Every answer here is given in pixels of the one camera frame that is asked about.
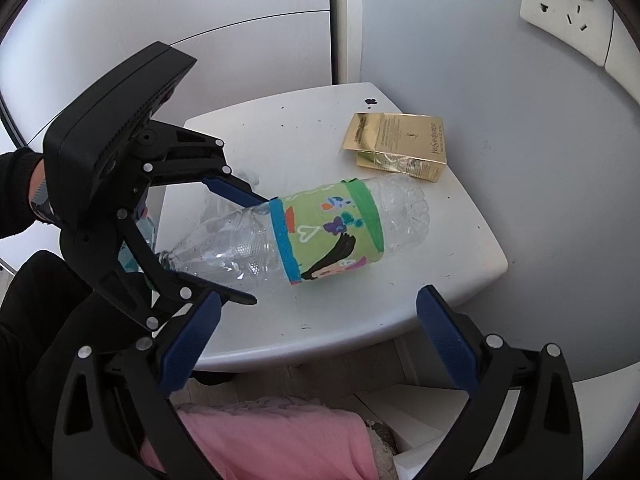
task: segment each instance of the blue stripe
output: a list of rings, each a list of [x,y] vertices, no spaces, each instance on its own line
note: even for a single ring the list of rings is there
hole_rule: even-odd
[[[289,240],[289,231],[287,230],[287,221],[284,218],[282,200],[279,198],[269,200],[269,211],[271,213],[273,232],[276,235],[276,242],[278,243],[280,257],[282,258],[287,277],[291,283],[300,282],[302,280],[300,277],[300,268],[298,268],[298,262],[293,256],[293,248]]]

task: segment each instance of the blue gripper pad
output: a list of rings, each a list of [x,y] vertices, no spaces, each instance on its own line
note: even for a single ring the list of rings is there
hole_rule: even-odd
[[[479,384],[476,355],[438,298],[426,286],[418,292],[415,304],[418,320],[438,351],[454,386],[472,397]]]
[[[210,192],[220,195],[227,200],[231,200],[231,202],[241,205],[242,207],[251,207],[263,203],[263,201],[257,197],[245,193],[241,189],[219,178],[203,178],[202,183],[209,188]]]
[[[211,334],[220,322],[222,300],[211,292],[162,356],[158,387],[165,397],[184,387]]]

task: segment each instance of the gray wall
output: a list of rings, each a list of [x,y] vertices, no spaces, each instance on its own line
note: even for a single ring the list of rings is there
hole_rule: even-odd
[[[364,0],[362,81],[440,115],[507,274],[462,307],[574,379],[640,360],[640,107],[520,0]]]

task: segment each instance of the green stripe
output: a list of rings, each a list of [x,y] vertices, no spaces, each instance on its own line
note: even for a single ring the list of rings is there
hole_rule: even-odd
[[[376,206],[376,202],[373,200],[369,188],[358,178],[348,181],[343,180],[343,182],[349,190],[351,198],[353,198],[353,201],[360,210],[364,224],[367,226],[371,239],[373,240],[373,244],[379,253],[383,253],[385,251],[385,237],[382,234],[378,206]]]

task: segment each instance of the black sleeve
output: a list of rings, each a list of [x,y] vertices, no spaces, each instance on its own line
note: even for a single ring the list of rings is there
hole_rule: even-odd
[[[21,233],[36,219],[29,205],[29,181],[41,158],[29,148],[0,155],[0,238]]]

